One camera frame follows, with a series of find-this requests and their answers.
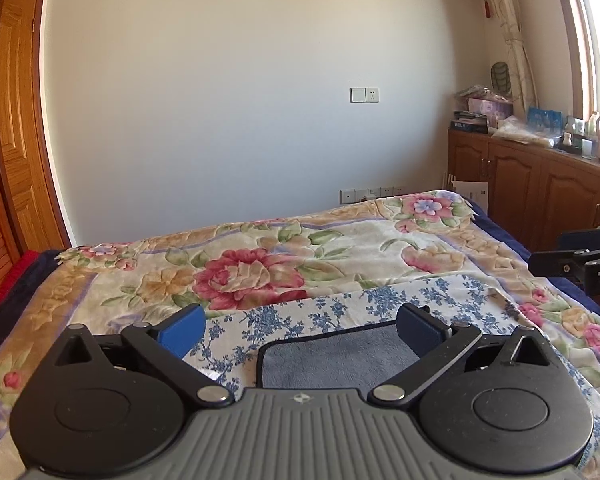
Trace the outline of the purple grey microfibre towel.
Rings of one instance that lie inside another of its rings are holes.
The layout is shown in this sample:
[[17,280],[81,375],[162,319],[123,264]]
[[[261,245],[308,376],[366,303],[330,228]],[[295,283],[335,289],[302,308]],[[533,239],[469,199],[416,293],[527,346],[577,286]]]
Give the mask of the purple grey microfibre towel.
[[417,361],[395,322],[370,324],[265,344],[258,354],[256,386],[367,394]]

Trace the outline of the blue floral white cloth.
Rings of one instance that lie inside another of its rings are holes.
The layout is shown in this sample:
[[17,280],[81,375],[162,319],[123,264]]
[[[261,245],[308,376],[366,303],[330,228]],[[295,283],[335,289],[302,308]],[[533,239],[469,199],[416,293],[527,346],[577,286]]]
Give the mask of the blue floral white cloth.
[[508,335],[518,325],[533,324],[562,355],[562,362],[592,408],[593,441],[585,451],[590,460],[600,448],[600,390],[584,368],[570,360],[573,336],[562,329],[562,312],[588,309],[577,289],[545,278],[523,278],[507,285],[501,278],[476,270],[418,276],[401,284],[342,292],[332,296],[269,304],[245,311],[212,311],[206,332],[186,362],[235,394],[257,377],[261,347],[273,341],[321,336],[355,327],[389,323],[406,302],[428,306],[441,321],[467,321],[489,335]]

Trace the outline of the wooden sideboard cabinet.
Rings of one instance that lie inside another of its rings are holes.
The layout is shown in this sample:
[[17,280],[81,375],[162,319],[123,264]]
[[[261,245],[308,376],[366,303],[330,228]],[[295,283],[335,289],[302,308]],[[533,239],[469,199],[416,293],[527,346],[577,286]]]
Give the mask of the wooden sideboard cabinet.
[[600,226],[600,161],[481,133],[448,131],[448,179],[488,185],[488,216],[534,252]]

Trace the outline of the floral bed quilt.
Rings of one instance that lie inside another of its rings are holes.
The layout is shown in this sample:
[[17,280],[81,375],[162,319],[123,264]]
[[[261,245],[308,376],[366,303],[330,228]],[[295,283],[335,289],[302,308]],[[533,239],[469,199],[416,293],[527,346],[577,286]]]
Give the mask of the floral bed quilt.
[[[0,479],[23,470],[8,419],[24,385],[71,323],[115,334],[156,324],[189,304],[245,311],[269,304],[476,270],[513,285],[535,278],[528,249],[450,191],[381,198],[303,217],[225,223],[146,238],[42,252],[0,304]],[[562,312],[600,390],[600,307]],[[600,448],[584,474],[600,479]]]

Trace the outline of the white cardboard box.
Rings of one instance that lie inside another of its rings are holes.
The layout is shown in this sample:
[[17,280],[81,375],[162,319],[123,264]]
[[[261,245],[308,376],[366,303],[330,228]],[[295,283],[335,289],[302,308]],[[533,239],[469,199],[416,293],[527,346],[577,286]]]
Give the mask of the white cardboard box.
[[472,203],[484,214],[489,209],[489,183],[482,181],[451,181],[451,192],[454,194],[453,203],[463,200]]

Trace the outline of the blue gift box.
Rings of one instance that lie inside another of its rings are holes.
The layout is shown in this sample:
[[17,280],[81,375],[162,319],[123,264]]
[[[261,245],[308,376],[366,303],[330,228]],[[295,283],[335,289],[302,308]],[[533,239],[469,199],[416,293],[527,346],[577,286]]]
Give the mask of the blue gift box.
[[564,115],[558,110],[529,107],[527,125],[533,132],[542,133],[543,136],[560,136],[564,128]]

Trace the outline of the plastic bag on cabinet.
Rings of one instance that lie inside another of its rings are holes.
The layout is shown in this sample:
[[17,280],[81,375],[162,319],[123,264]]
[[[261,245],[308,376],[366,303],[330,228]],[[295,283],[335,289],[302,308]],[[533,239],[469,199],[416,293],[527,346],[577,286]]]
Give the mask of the plastic bag on cabinet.
[[541,148],[554,148],[562,138],[561,134],[554,132],[535,131],[515,116],[500,120],[498,126],[491,129],[491,136],[524,145],[540,146]]

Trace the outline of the red blanket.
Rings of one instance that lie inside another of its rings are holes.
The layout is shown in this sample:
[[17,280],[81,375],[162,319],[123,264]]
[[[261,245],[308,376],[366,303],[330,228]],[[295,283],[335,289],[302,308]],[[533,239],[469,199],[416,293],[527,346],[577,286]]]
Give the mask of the red blanket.
[[28,250],[23,256],[11,266],[4,266],[0,271],[0,304],[6,299],[7,295],[12,291],[15,284],[26,272],[41,254]]

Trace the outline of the pink box on cabinet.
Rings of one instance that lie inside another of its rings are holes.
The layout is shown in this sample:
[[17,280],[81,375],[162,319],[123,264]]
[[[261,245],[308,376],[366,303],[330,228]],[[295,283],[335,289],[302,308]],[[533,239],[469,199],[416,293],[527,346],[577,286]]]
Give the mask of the pink box on cabinet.
[[483,115],[491,128],[498,128],[501,120],[505,120],[514,114],[512,103],[491,99],[470,98],[468,100],[468,110],[471,113]]

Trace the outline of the green woven fan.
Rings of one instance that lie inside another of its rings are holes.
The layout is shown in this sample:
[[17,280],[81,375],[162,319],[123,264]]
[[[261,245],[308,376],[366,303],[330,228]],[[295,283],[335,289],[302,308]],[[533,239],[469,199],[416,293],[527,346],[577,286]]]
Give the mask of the green woven fan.
[[490,74],[492,89],[500,96],[510,98],[513,95],[513,86],[508,64],[503,61],[494,63],[491,66]]

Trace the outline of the wooden door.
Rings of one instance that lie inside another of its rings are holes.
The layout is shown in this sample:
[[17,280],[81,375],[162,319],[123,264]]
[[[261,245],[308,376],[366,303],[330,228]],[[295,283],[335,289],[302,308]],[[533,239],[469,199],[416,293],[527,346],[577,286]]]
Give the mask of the wooden door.
[[70,246],[43,125],[42,6],[43,0],[0,0],[0,179],[20,252]]

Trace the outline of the patterned beige curtain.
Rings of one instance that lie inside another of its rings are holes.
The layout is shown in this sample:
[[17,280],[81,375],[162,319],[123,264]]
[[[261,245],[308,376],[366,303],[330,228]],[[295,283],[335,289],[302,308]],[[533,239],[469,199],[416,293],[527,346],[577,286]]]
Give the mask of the patterned beige curtain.
[[502,37],[509,57],[514,103],[524,113],[527,113],[529,107],[538,105],[538,96],[522,34],[519,0],[486,0],[486,2],[500,22]]

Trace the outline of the wall power strip sockets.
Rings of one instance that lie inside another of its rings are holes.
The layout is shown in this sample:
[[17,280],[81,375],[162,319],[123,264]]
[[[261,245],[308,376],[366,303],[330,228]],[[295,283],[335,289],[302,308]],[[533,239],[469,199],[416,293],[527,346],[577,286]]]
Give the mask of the wall power strip sockets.
[[378,186],[377,188],[354,188],[353,190],[340,190],[340,205],[351,205],[366,202],[366,200],[377,200],[392,196],[400,196],[407,193],[404,185]]

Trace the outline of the white wall switch socket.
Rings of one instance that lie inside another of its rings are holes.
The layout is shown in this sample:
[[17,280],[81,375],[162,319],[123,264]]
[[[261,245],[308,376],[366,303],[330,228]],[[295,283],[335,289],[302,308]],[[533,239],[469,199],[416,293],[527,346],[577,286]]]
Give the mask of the white wall switch socket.
[[375,104],[379,102],[379,90],[372,87],[352,87],[350,91],[350,102],[352,104]]

